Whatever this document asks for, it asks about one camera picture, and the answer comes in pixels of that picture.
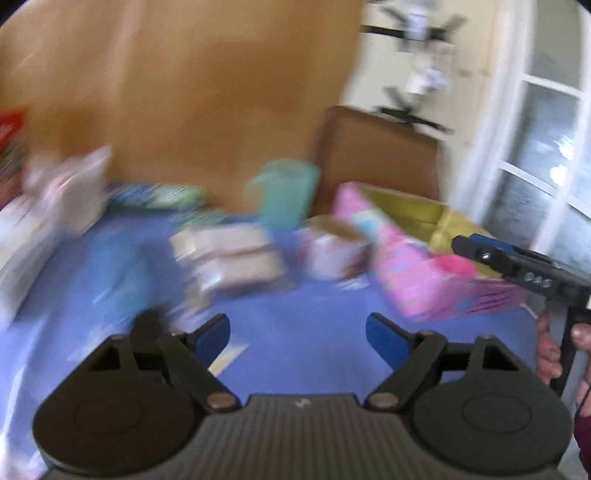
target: window pane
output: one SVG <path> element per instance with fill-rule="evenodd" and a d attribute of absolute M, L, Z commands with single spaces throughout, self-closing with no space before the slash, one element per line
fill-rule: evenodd
<path fill-rule="evenodd" d="M 531 74 L 579 87 L 581 21 L 575 0 L 538 0 Z"/>
<path fill-rule="evenodd" d="M 591 125 L 587 132 L 587 144 L 583 149 L 581 165 L 574 177 L 574 195 L 591 205 Z"/>
<path fill-rule="evenodd" d="M 571 207 L 550 256 L 591 273 L 591 220 Z"/>
<path fill-rule="evenodd" d="M 577 99 L 529 85 L 509 163 L 560 187 L 573 158 Z"/>
<path fill-rule="evenodd" d="M 528 248 L 551 202 L 546 192 L 504 172 L 484 228 L 499 240 Z"/>

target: brown cardboard box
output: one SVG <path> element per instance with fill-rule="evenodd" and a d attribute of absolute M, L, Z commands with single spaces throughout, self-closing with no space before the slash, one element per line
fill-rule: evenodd
<path fill-rule="evenodd" d="M 35 152 L 110 143 L 113 179 L 198 184 L 240 212 L 266 162 L 308 156 L 363 4 L 27 2 L 0 29 L 0 111 L 30 107 Z"/>
<path fill-rule="evenodd" d="M 329 213 L 339 184 L 359 181 L 439 199 L 439 142 L 411 126 L 344 106 L 329 110 L 314 153 L 322 177 L 314 215 Z"/>

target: red object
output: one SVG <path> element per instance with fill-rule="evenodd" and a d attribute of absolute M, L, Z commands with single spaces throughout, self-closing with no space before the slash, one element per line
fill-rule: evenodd
<path fill-rule="evenodd" d="M 471 260 L 459 255 L 438 255 L 433 261 L 440 270 L 453 275 L 477 277 L 478 270 Z"/>
<path fill-rule="evenodd" d="M 25 112 L 0 115 L 0 148 L 5 148 L 10 139 L 21 132 L 25 124 Z"/>
<path fill-rule="evenodd" d="M 0 210 L 22 193 L 25 148 L 20 140 L 24 112 L 0 115 Z"/>

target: pink box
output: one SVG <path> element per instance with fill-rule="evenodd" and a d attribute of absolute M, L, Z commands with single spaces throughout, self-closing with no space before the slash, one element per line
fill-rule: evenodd
<path fill-rule="evenodd" d="M 400 212 L 406 215 L 401 223 L 429 241 L 419 241 L 397 225 L 392 217 Z M 394 304 L 416 322 L 511 309 L 523 302 L 525 292 L 515 285 L 450 274 L 436 265 L 430 248 L 448 254 L 455 235 L 486 234 L 439 202 L 351 182 L 339 187 L 333 215 L 372 242 L 372 271 Z"/>

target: blue gripper pad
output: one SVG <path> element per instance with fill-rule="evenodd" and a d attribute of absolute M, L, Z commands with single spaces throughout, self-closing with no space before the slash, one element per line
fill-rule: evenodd
<path fill-rule="evenodd" d="M 189 334 L 188 342 L 194 344 L 195 358 L 208 368 L 222 353 L 230 341 L 230 320 L 216 315 L 195 332 Z"/>
<path fill-rule="evenodd" d="M 372 313 L 365 323 L 369 344 L 393 371 L 410 357 L 411 336 L 379 313 Z"/>
<path fill-rule="evenodd" d="M 479 235 L 478 233 L 473 233 L 470 235 L 470 240 L 473 242 L 477 242 L 479 244 L 490 245 L 491 247 L 498 248 L 503 250 L 506 254 L 514 254 L 515 247 L 511 244 L 500 242 L 494 238 L 490 238 L 488 236 Z"/>

